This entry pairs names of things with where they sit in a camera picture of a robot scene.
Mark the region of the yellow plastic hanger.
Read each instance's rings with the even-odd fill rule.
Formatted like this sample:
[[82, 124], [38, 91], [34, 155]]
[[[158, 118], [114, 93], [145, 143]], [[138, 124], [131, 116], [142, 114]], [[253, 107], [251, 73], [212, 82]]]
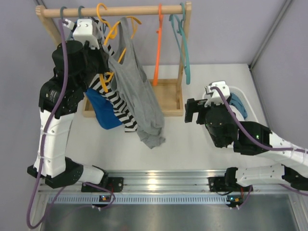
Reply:
[[[107, 10], [108, 8], [106, 7], [106, 5], [104, 3], [98, 3], [97, 6], [96, 6], [96, 13], [97, 13], [97, 17], [98, 19], [103, 23], [103, 24], [106, 24], [107, 26], [109, 26], [109, 33], [107, 34], [107, 37], [105, 38], [104, 40], [104, 45], [107, 45], [107, 42], [109, 39], [114, 39], [116, 36], [117, 36], [117, 26], [119, 25], [119, 22], [116, 22], [112, 27], [110, 25], [110, 23], [106, 20], [104, 20], [102, 17], [101, 17], [101, 14], [100, 14], [100, 7], [103, 7], [105, 10]], [[131, 19], [131, 24], [132, 24], [132, 35], [131, 35], [131, 39], [134, 38], [137, 30], [138, 30], [138, 25], [141, 25], [141, 21], [136, 18], [135, 16], [126, 16], [126, 18], [130, 18]], [[104, 75], [103, 74], [99, 74], [99, 79], [100, 79], [100, 83], [101, 83], [101, 86], [103, 88], [103, 91], [105, 93], [108, 92], [108, 89], [107, 89], [107, 86], [106, 86], [106, 83], [109, 83], [113, 76], [114, 76], [114, 72], [106, 72], [106, 74], [109, 76], [107, 78], [107, 80], [104, 79]]]

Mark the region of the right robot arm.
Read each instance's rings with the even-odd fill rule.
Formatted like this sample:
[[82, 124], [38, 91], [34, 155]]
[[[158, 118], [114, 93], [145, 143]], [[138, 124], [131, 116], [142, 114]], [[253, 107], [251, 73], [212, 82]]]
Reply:
[[308, 189], [308, 151], [282, 139], [270, 128], [254, 121], [239, 121], [228, 104], [207, 104], [207, 100], [188, 99], [186, 123], [197, 113], [216, 148], [232, 149], [245, 156], [260, 156], [276, 162], [264, 167], [229, 167], [224, 176], [209, 180], [210, 190], [239, 191], [253, 185], [280, 184], [291, 189]]

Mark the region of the grey tank top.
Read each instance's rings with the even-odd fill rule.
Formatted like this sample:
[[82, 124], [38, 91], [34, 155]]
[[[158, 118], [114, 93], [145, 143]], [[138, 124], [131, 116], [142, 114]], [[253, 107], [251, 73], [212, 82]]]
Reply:
[[152, 149], [166, 140], [163, 137], [164, 115], [135, 52], [128, 19], [122, 17], [118, 22], [118, 49], [108, 60], [109, 70], [114, 73], [111, 87], [127, 103], [137, 122], [140, 140]]

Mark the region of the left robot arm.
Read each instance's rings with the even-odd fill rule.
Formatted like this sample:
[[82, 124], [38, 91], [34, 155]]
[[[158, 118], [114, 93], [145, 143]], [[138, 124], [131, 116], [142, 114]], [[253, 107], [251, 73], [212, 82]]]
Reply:
[[40, 89], [40, 142], [35, 163], [27, 173], [43, 178], [53, 189], [92, 183], [98, 191], [109, 185], [108, 173], [96, 166], [77, 163], [66, 156], [72, 121], [78, 104], [97, 74], [108, 70], [109, 54], [101, 45], [97, 48], [76, 40], [59, 44], [52, 53], [53, 77]]

